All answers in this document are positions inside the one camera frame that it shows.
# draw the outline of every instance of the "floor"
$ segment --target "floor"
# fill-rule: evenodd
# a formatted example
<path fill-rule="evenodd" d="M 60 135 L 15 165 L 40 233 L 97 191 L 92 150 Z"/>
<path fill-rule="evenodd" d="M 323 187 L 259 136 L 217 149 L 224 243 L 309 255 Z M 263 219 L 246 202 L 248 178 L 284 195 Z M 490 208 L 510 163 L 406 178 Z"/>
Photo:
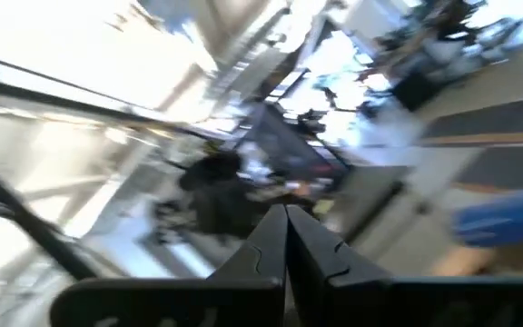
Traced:
<path fill-rule="evenodd" d="M 494 195 L 450 186 L 452 179 L 482 148 L 419 148 L 408 146 L 409 142 L 436 117 L 519 99 L 523 99 L 523 46 L 511 52 L 506 63 L 488 67 L 464 84 L 450 87 L 416 114 L 383 116 L 378 138 L 365 140 L 355 154 L 371 164 L 412 166 L 407 177 L 409 188 L 393 201 L 365 236 L 352 244 L 354 249 L 392 273 L 429 274 L 438 259 L 458 244 L 449 233 L 451 213 L 489 201 Z M 429 213 L 417 214 L 421 201 L 433 204 Z M 511 256 L 515 253 L 518 257 L 523 253 L 522 247 L 501 253 Z M 523 274 L 523 262 L 508 261 L 502 262 L 498 273 Z"/>

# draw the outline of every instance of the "blue object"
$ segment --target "blue object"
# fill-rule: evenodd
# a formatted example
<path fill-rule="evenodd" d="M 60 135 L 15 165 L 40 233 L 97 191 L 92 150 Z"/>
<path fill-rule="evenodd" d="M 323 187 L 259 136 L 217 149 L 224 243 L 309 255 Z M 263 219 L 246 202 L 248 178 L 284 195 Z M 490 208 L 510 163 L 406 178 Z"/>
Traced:
<path fill-rule="evenodd" d="M 453 232 L 465 244 L 496 247 L 523 242 L 523 191 L 454 215 Z"/>

